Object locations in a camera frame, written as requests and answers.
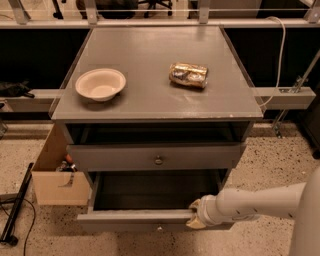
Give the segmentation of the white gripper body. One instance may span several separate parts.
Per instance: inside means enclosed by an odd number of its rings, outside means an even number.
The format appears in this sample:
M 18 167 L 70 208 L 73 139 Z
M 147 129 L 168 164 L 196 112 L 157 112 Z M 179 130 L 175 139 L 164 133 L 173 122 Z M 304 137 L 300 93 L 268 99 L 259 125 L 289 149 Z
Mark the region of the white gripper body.
M 200 199 L 197 215 L 207 227 L 220 225 L 225 221 L 225 216 L 218 209 L 216 197 L 213 195 L 206 195 Z

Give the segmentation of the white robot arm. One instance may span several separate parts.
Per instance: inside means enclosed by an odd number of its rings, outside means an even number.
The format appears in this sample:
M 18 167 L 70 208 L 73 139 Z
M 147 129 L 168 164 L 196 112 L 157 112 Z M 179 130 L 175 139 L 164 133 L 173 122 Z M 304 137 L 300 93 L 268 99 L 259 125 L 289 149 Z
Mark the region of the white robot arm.
M 186 225 L 204 229 L 259 215 L 293 219 L 289 256 L 320 256 L 320 168 L 306 182 L 259 191 L 227 188 L 195 200 Z

